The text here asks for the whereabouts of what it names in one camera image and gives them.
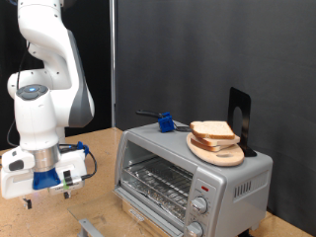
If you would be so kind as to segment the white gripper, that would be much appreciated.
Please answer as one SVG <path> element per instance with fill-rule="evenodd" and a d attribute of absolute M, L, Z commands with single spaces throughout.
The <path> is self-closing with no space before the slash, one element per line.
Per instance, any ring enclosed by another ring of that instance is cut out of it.
<path fill-rule="evenodd" d="M 71 198 L 71 191 L 84 187 L 87 174 L 83 149 L 61 153 L 57 146 L 27 151 L 14 148 L 2 155 L 1 192 L 3 198 L 17 198 L 41 190 Z M 32 201 L 23 197 L 26 209 Z"/>

